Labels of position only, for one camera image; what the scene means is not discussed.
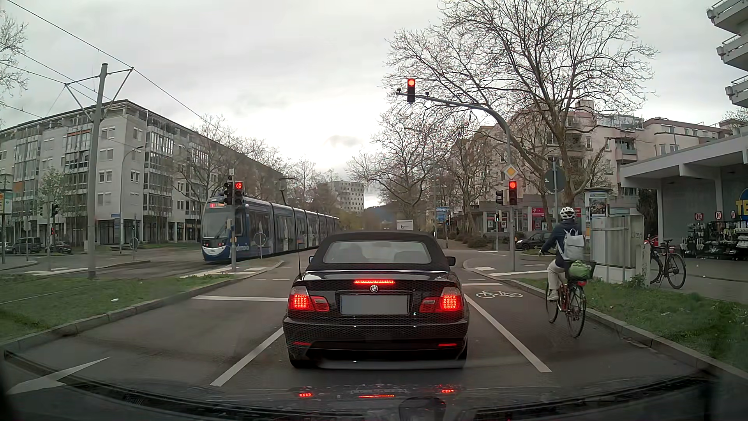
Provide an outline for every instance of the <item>white helmet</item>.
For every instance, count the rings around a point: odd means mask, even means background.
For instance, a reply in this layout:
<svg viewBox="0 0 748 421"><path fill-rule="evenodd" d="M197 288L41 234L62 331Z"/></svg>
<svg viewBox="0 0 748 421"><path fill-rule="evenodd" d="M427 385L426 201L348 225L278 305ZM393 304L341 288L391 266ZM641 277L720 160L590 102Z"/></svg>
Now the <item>white helmet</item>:
<svg viewBox="0 0 748 421"><path fill-rule="evenodd" d="M577 216L577 211L575 211L574 208L567 206L559 212L559 215L561 216L561 219L571 219Z"/></svg>

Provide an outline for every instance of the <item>cyclist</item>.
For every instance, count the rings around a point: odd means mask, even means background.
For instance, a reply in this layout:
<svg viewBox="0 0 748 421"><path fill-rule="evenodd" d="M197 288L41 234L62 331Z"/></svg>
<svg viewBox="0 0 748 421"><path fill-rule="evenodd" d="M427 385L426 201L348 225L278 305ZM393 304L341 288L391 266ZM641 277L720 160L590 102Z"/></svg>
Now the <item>cyclist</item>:
<svg viewBox="0 0 748 421"><path fill-rule="evenodd" d="M545 241L545 244L543 244L543 247L540 249L540 254L543 254L548 252L554 244L556 245L556 260L548 265L548 301L558 300L559 284L561 283L560 277L565 275L565 271L569 266L569 263L561 256L561 253L563 253L564 250L564 239L566 233L571 230L576 230L577 233L582 231L575 219L577 212L574 208L567 206L561 209L559 216L561 216L561 223L554 226L551 236Z"/></svg>

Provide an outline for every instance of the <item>beige pants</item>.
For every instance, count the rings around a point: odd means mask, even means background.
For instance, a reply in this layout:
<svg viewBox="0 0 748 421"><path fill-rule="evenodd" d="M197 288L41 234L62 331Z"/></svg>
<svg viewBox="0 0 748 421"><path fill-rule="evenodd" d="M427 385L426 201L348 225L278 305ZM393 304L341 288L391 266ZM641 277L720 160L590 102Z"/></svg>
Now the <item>beige pants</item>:
<svg viewBox="0 0 748 421"><path fill-rule="evenodd" d="M556 261L553 260L548 265L548 289L558 290L562 278L566 278L566 273L562 267L556 266Z"/></svg>

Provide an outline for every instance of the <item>dark jacket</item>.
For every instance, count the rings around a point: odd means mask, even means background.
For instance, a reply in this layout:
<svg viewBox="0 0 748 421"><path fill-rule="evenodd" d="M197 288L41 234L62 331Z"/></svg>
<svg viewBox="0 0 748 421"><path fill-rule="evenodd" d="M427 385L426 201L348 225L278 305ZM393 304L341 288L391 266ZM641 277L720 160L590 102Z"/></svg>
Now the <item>dark jacket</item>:
<svg viewBox="0 0 748 421"><path fill-rule="evenodd" d="M575 229L577 230L577 233L582 234L582 228L577 224L577 220L574 218L564 219L560 224L554 226L551 236L545 241L545 244L543 244L543 247L540 249L541 253L545 253L551 249L551 247L555 246L557 242L559 246L556 248L556 266L558 267L566 268L568 266L568 263L566 263L561 257L561 252L564 250L563 241L566 237L566 232L571 231L572 229Z"/></svg>

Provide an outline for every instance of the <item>rear bumper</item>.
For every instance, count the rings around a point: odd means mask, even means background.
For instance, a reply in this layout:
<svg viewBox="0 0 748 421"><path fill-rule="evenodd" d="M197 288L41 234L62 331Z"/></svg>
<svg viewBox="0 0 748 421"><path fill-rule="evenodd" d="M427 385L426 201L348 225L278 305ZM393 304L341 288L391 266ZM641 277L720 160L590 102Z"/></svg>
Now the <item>rear bumper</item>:
<svg viewBox="0 0 748 421"><path fill-rule="evenodd" d="M411 355L422 359L455 358L465 349L468 320L441 324L345 325L283 320L291 357L302 360L319 354Z"/></svg>

